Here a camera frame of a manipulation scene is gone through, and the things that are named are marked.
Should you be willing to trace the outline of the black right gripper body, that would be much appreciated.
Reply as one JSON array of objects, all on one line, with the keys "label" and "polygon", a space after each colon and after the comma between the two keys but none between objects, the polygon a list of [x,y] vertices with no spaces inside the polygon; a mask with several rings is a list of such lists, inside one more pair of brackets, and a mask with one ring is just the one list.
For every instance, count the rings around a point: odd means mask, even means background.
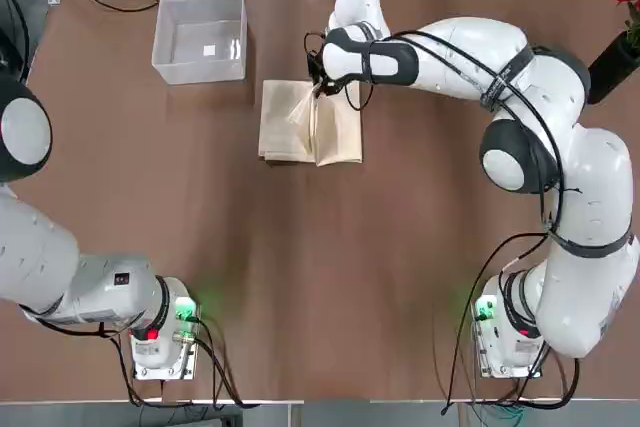
[{"label": "black right gripper body", "polygon": [[309,76],[313,81],[322,81],[325,76],[322,54],[315,50],[306,53]]}]

